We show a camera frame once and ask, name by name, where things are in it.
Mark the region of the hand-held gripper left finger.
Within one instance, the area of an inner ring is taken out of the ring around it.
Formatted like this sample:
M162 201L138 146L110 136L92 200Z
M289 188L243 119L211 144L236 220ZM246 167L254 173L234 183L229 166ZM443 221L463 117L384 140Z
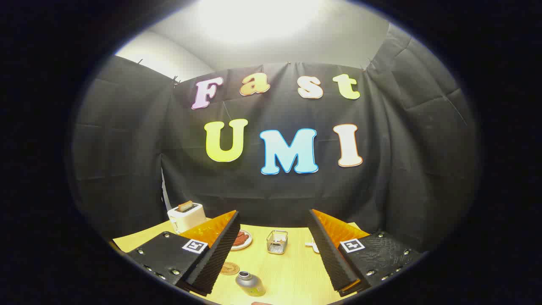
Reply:
M239 231L239 212L233 210L181 234L161 232L126 254L163 282L206 296Z

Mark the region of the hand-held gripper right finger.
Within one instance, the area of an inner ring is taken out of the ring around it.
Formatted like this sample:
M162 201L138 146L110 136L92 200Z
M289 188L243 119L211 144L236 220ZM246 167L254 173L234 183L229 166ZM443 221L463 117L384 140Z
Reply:
M307 227L341 297L389 282L422 257L385 230L367 233L318 210L309 210Z

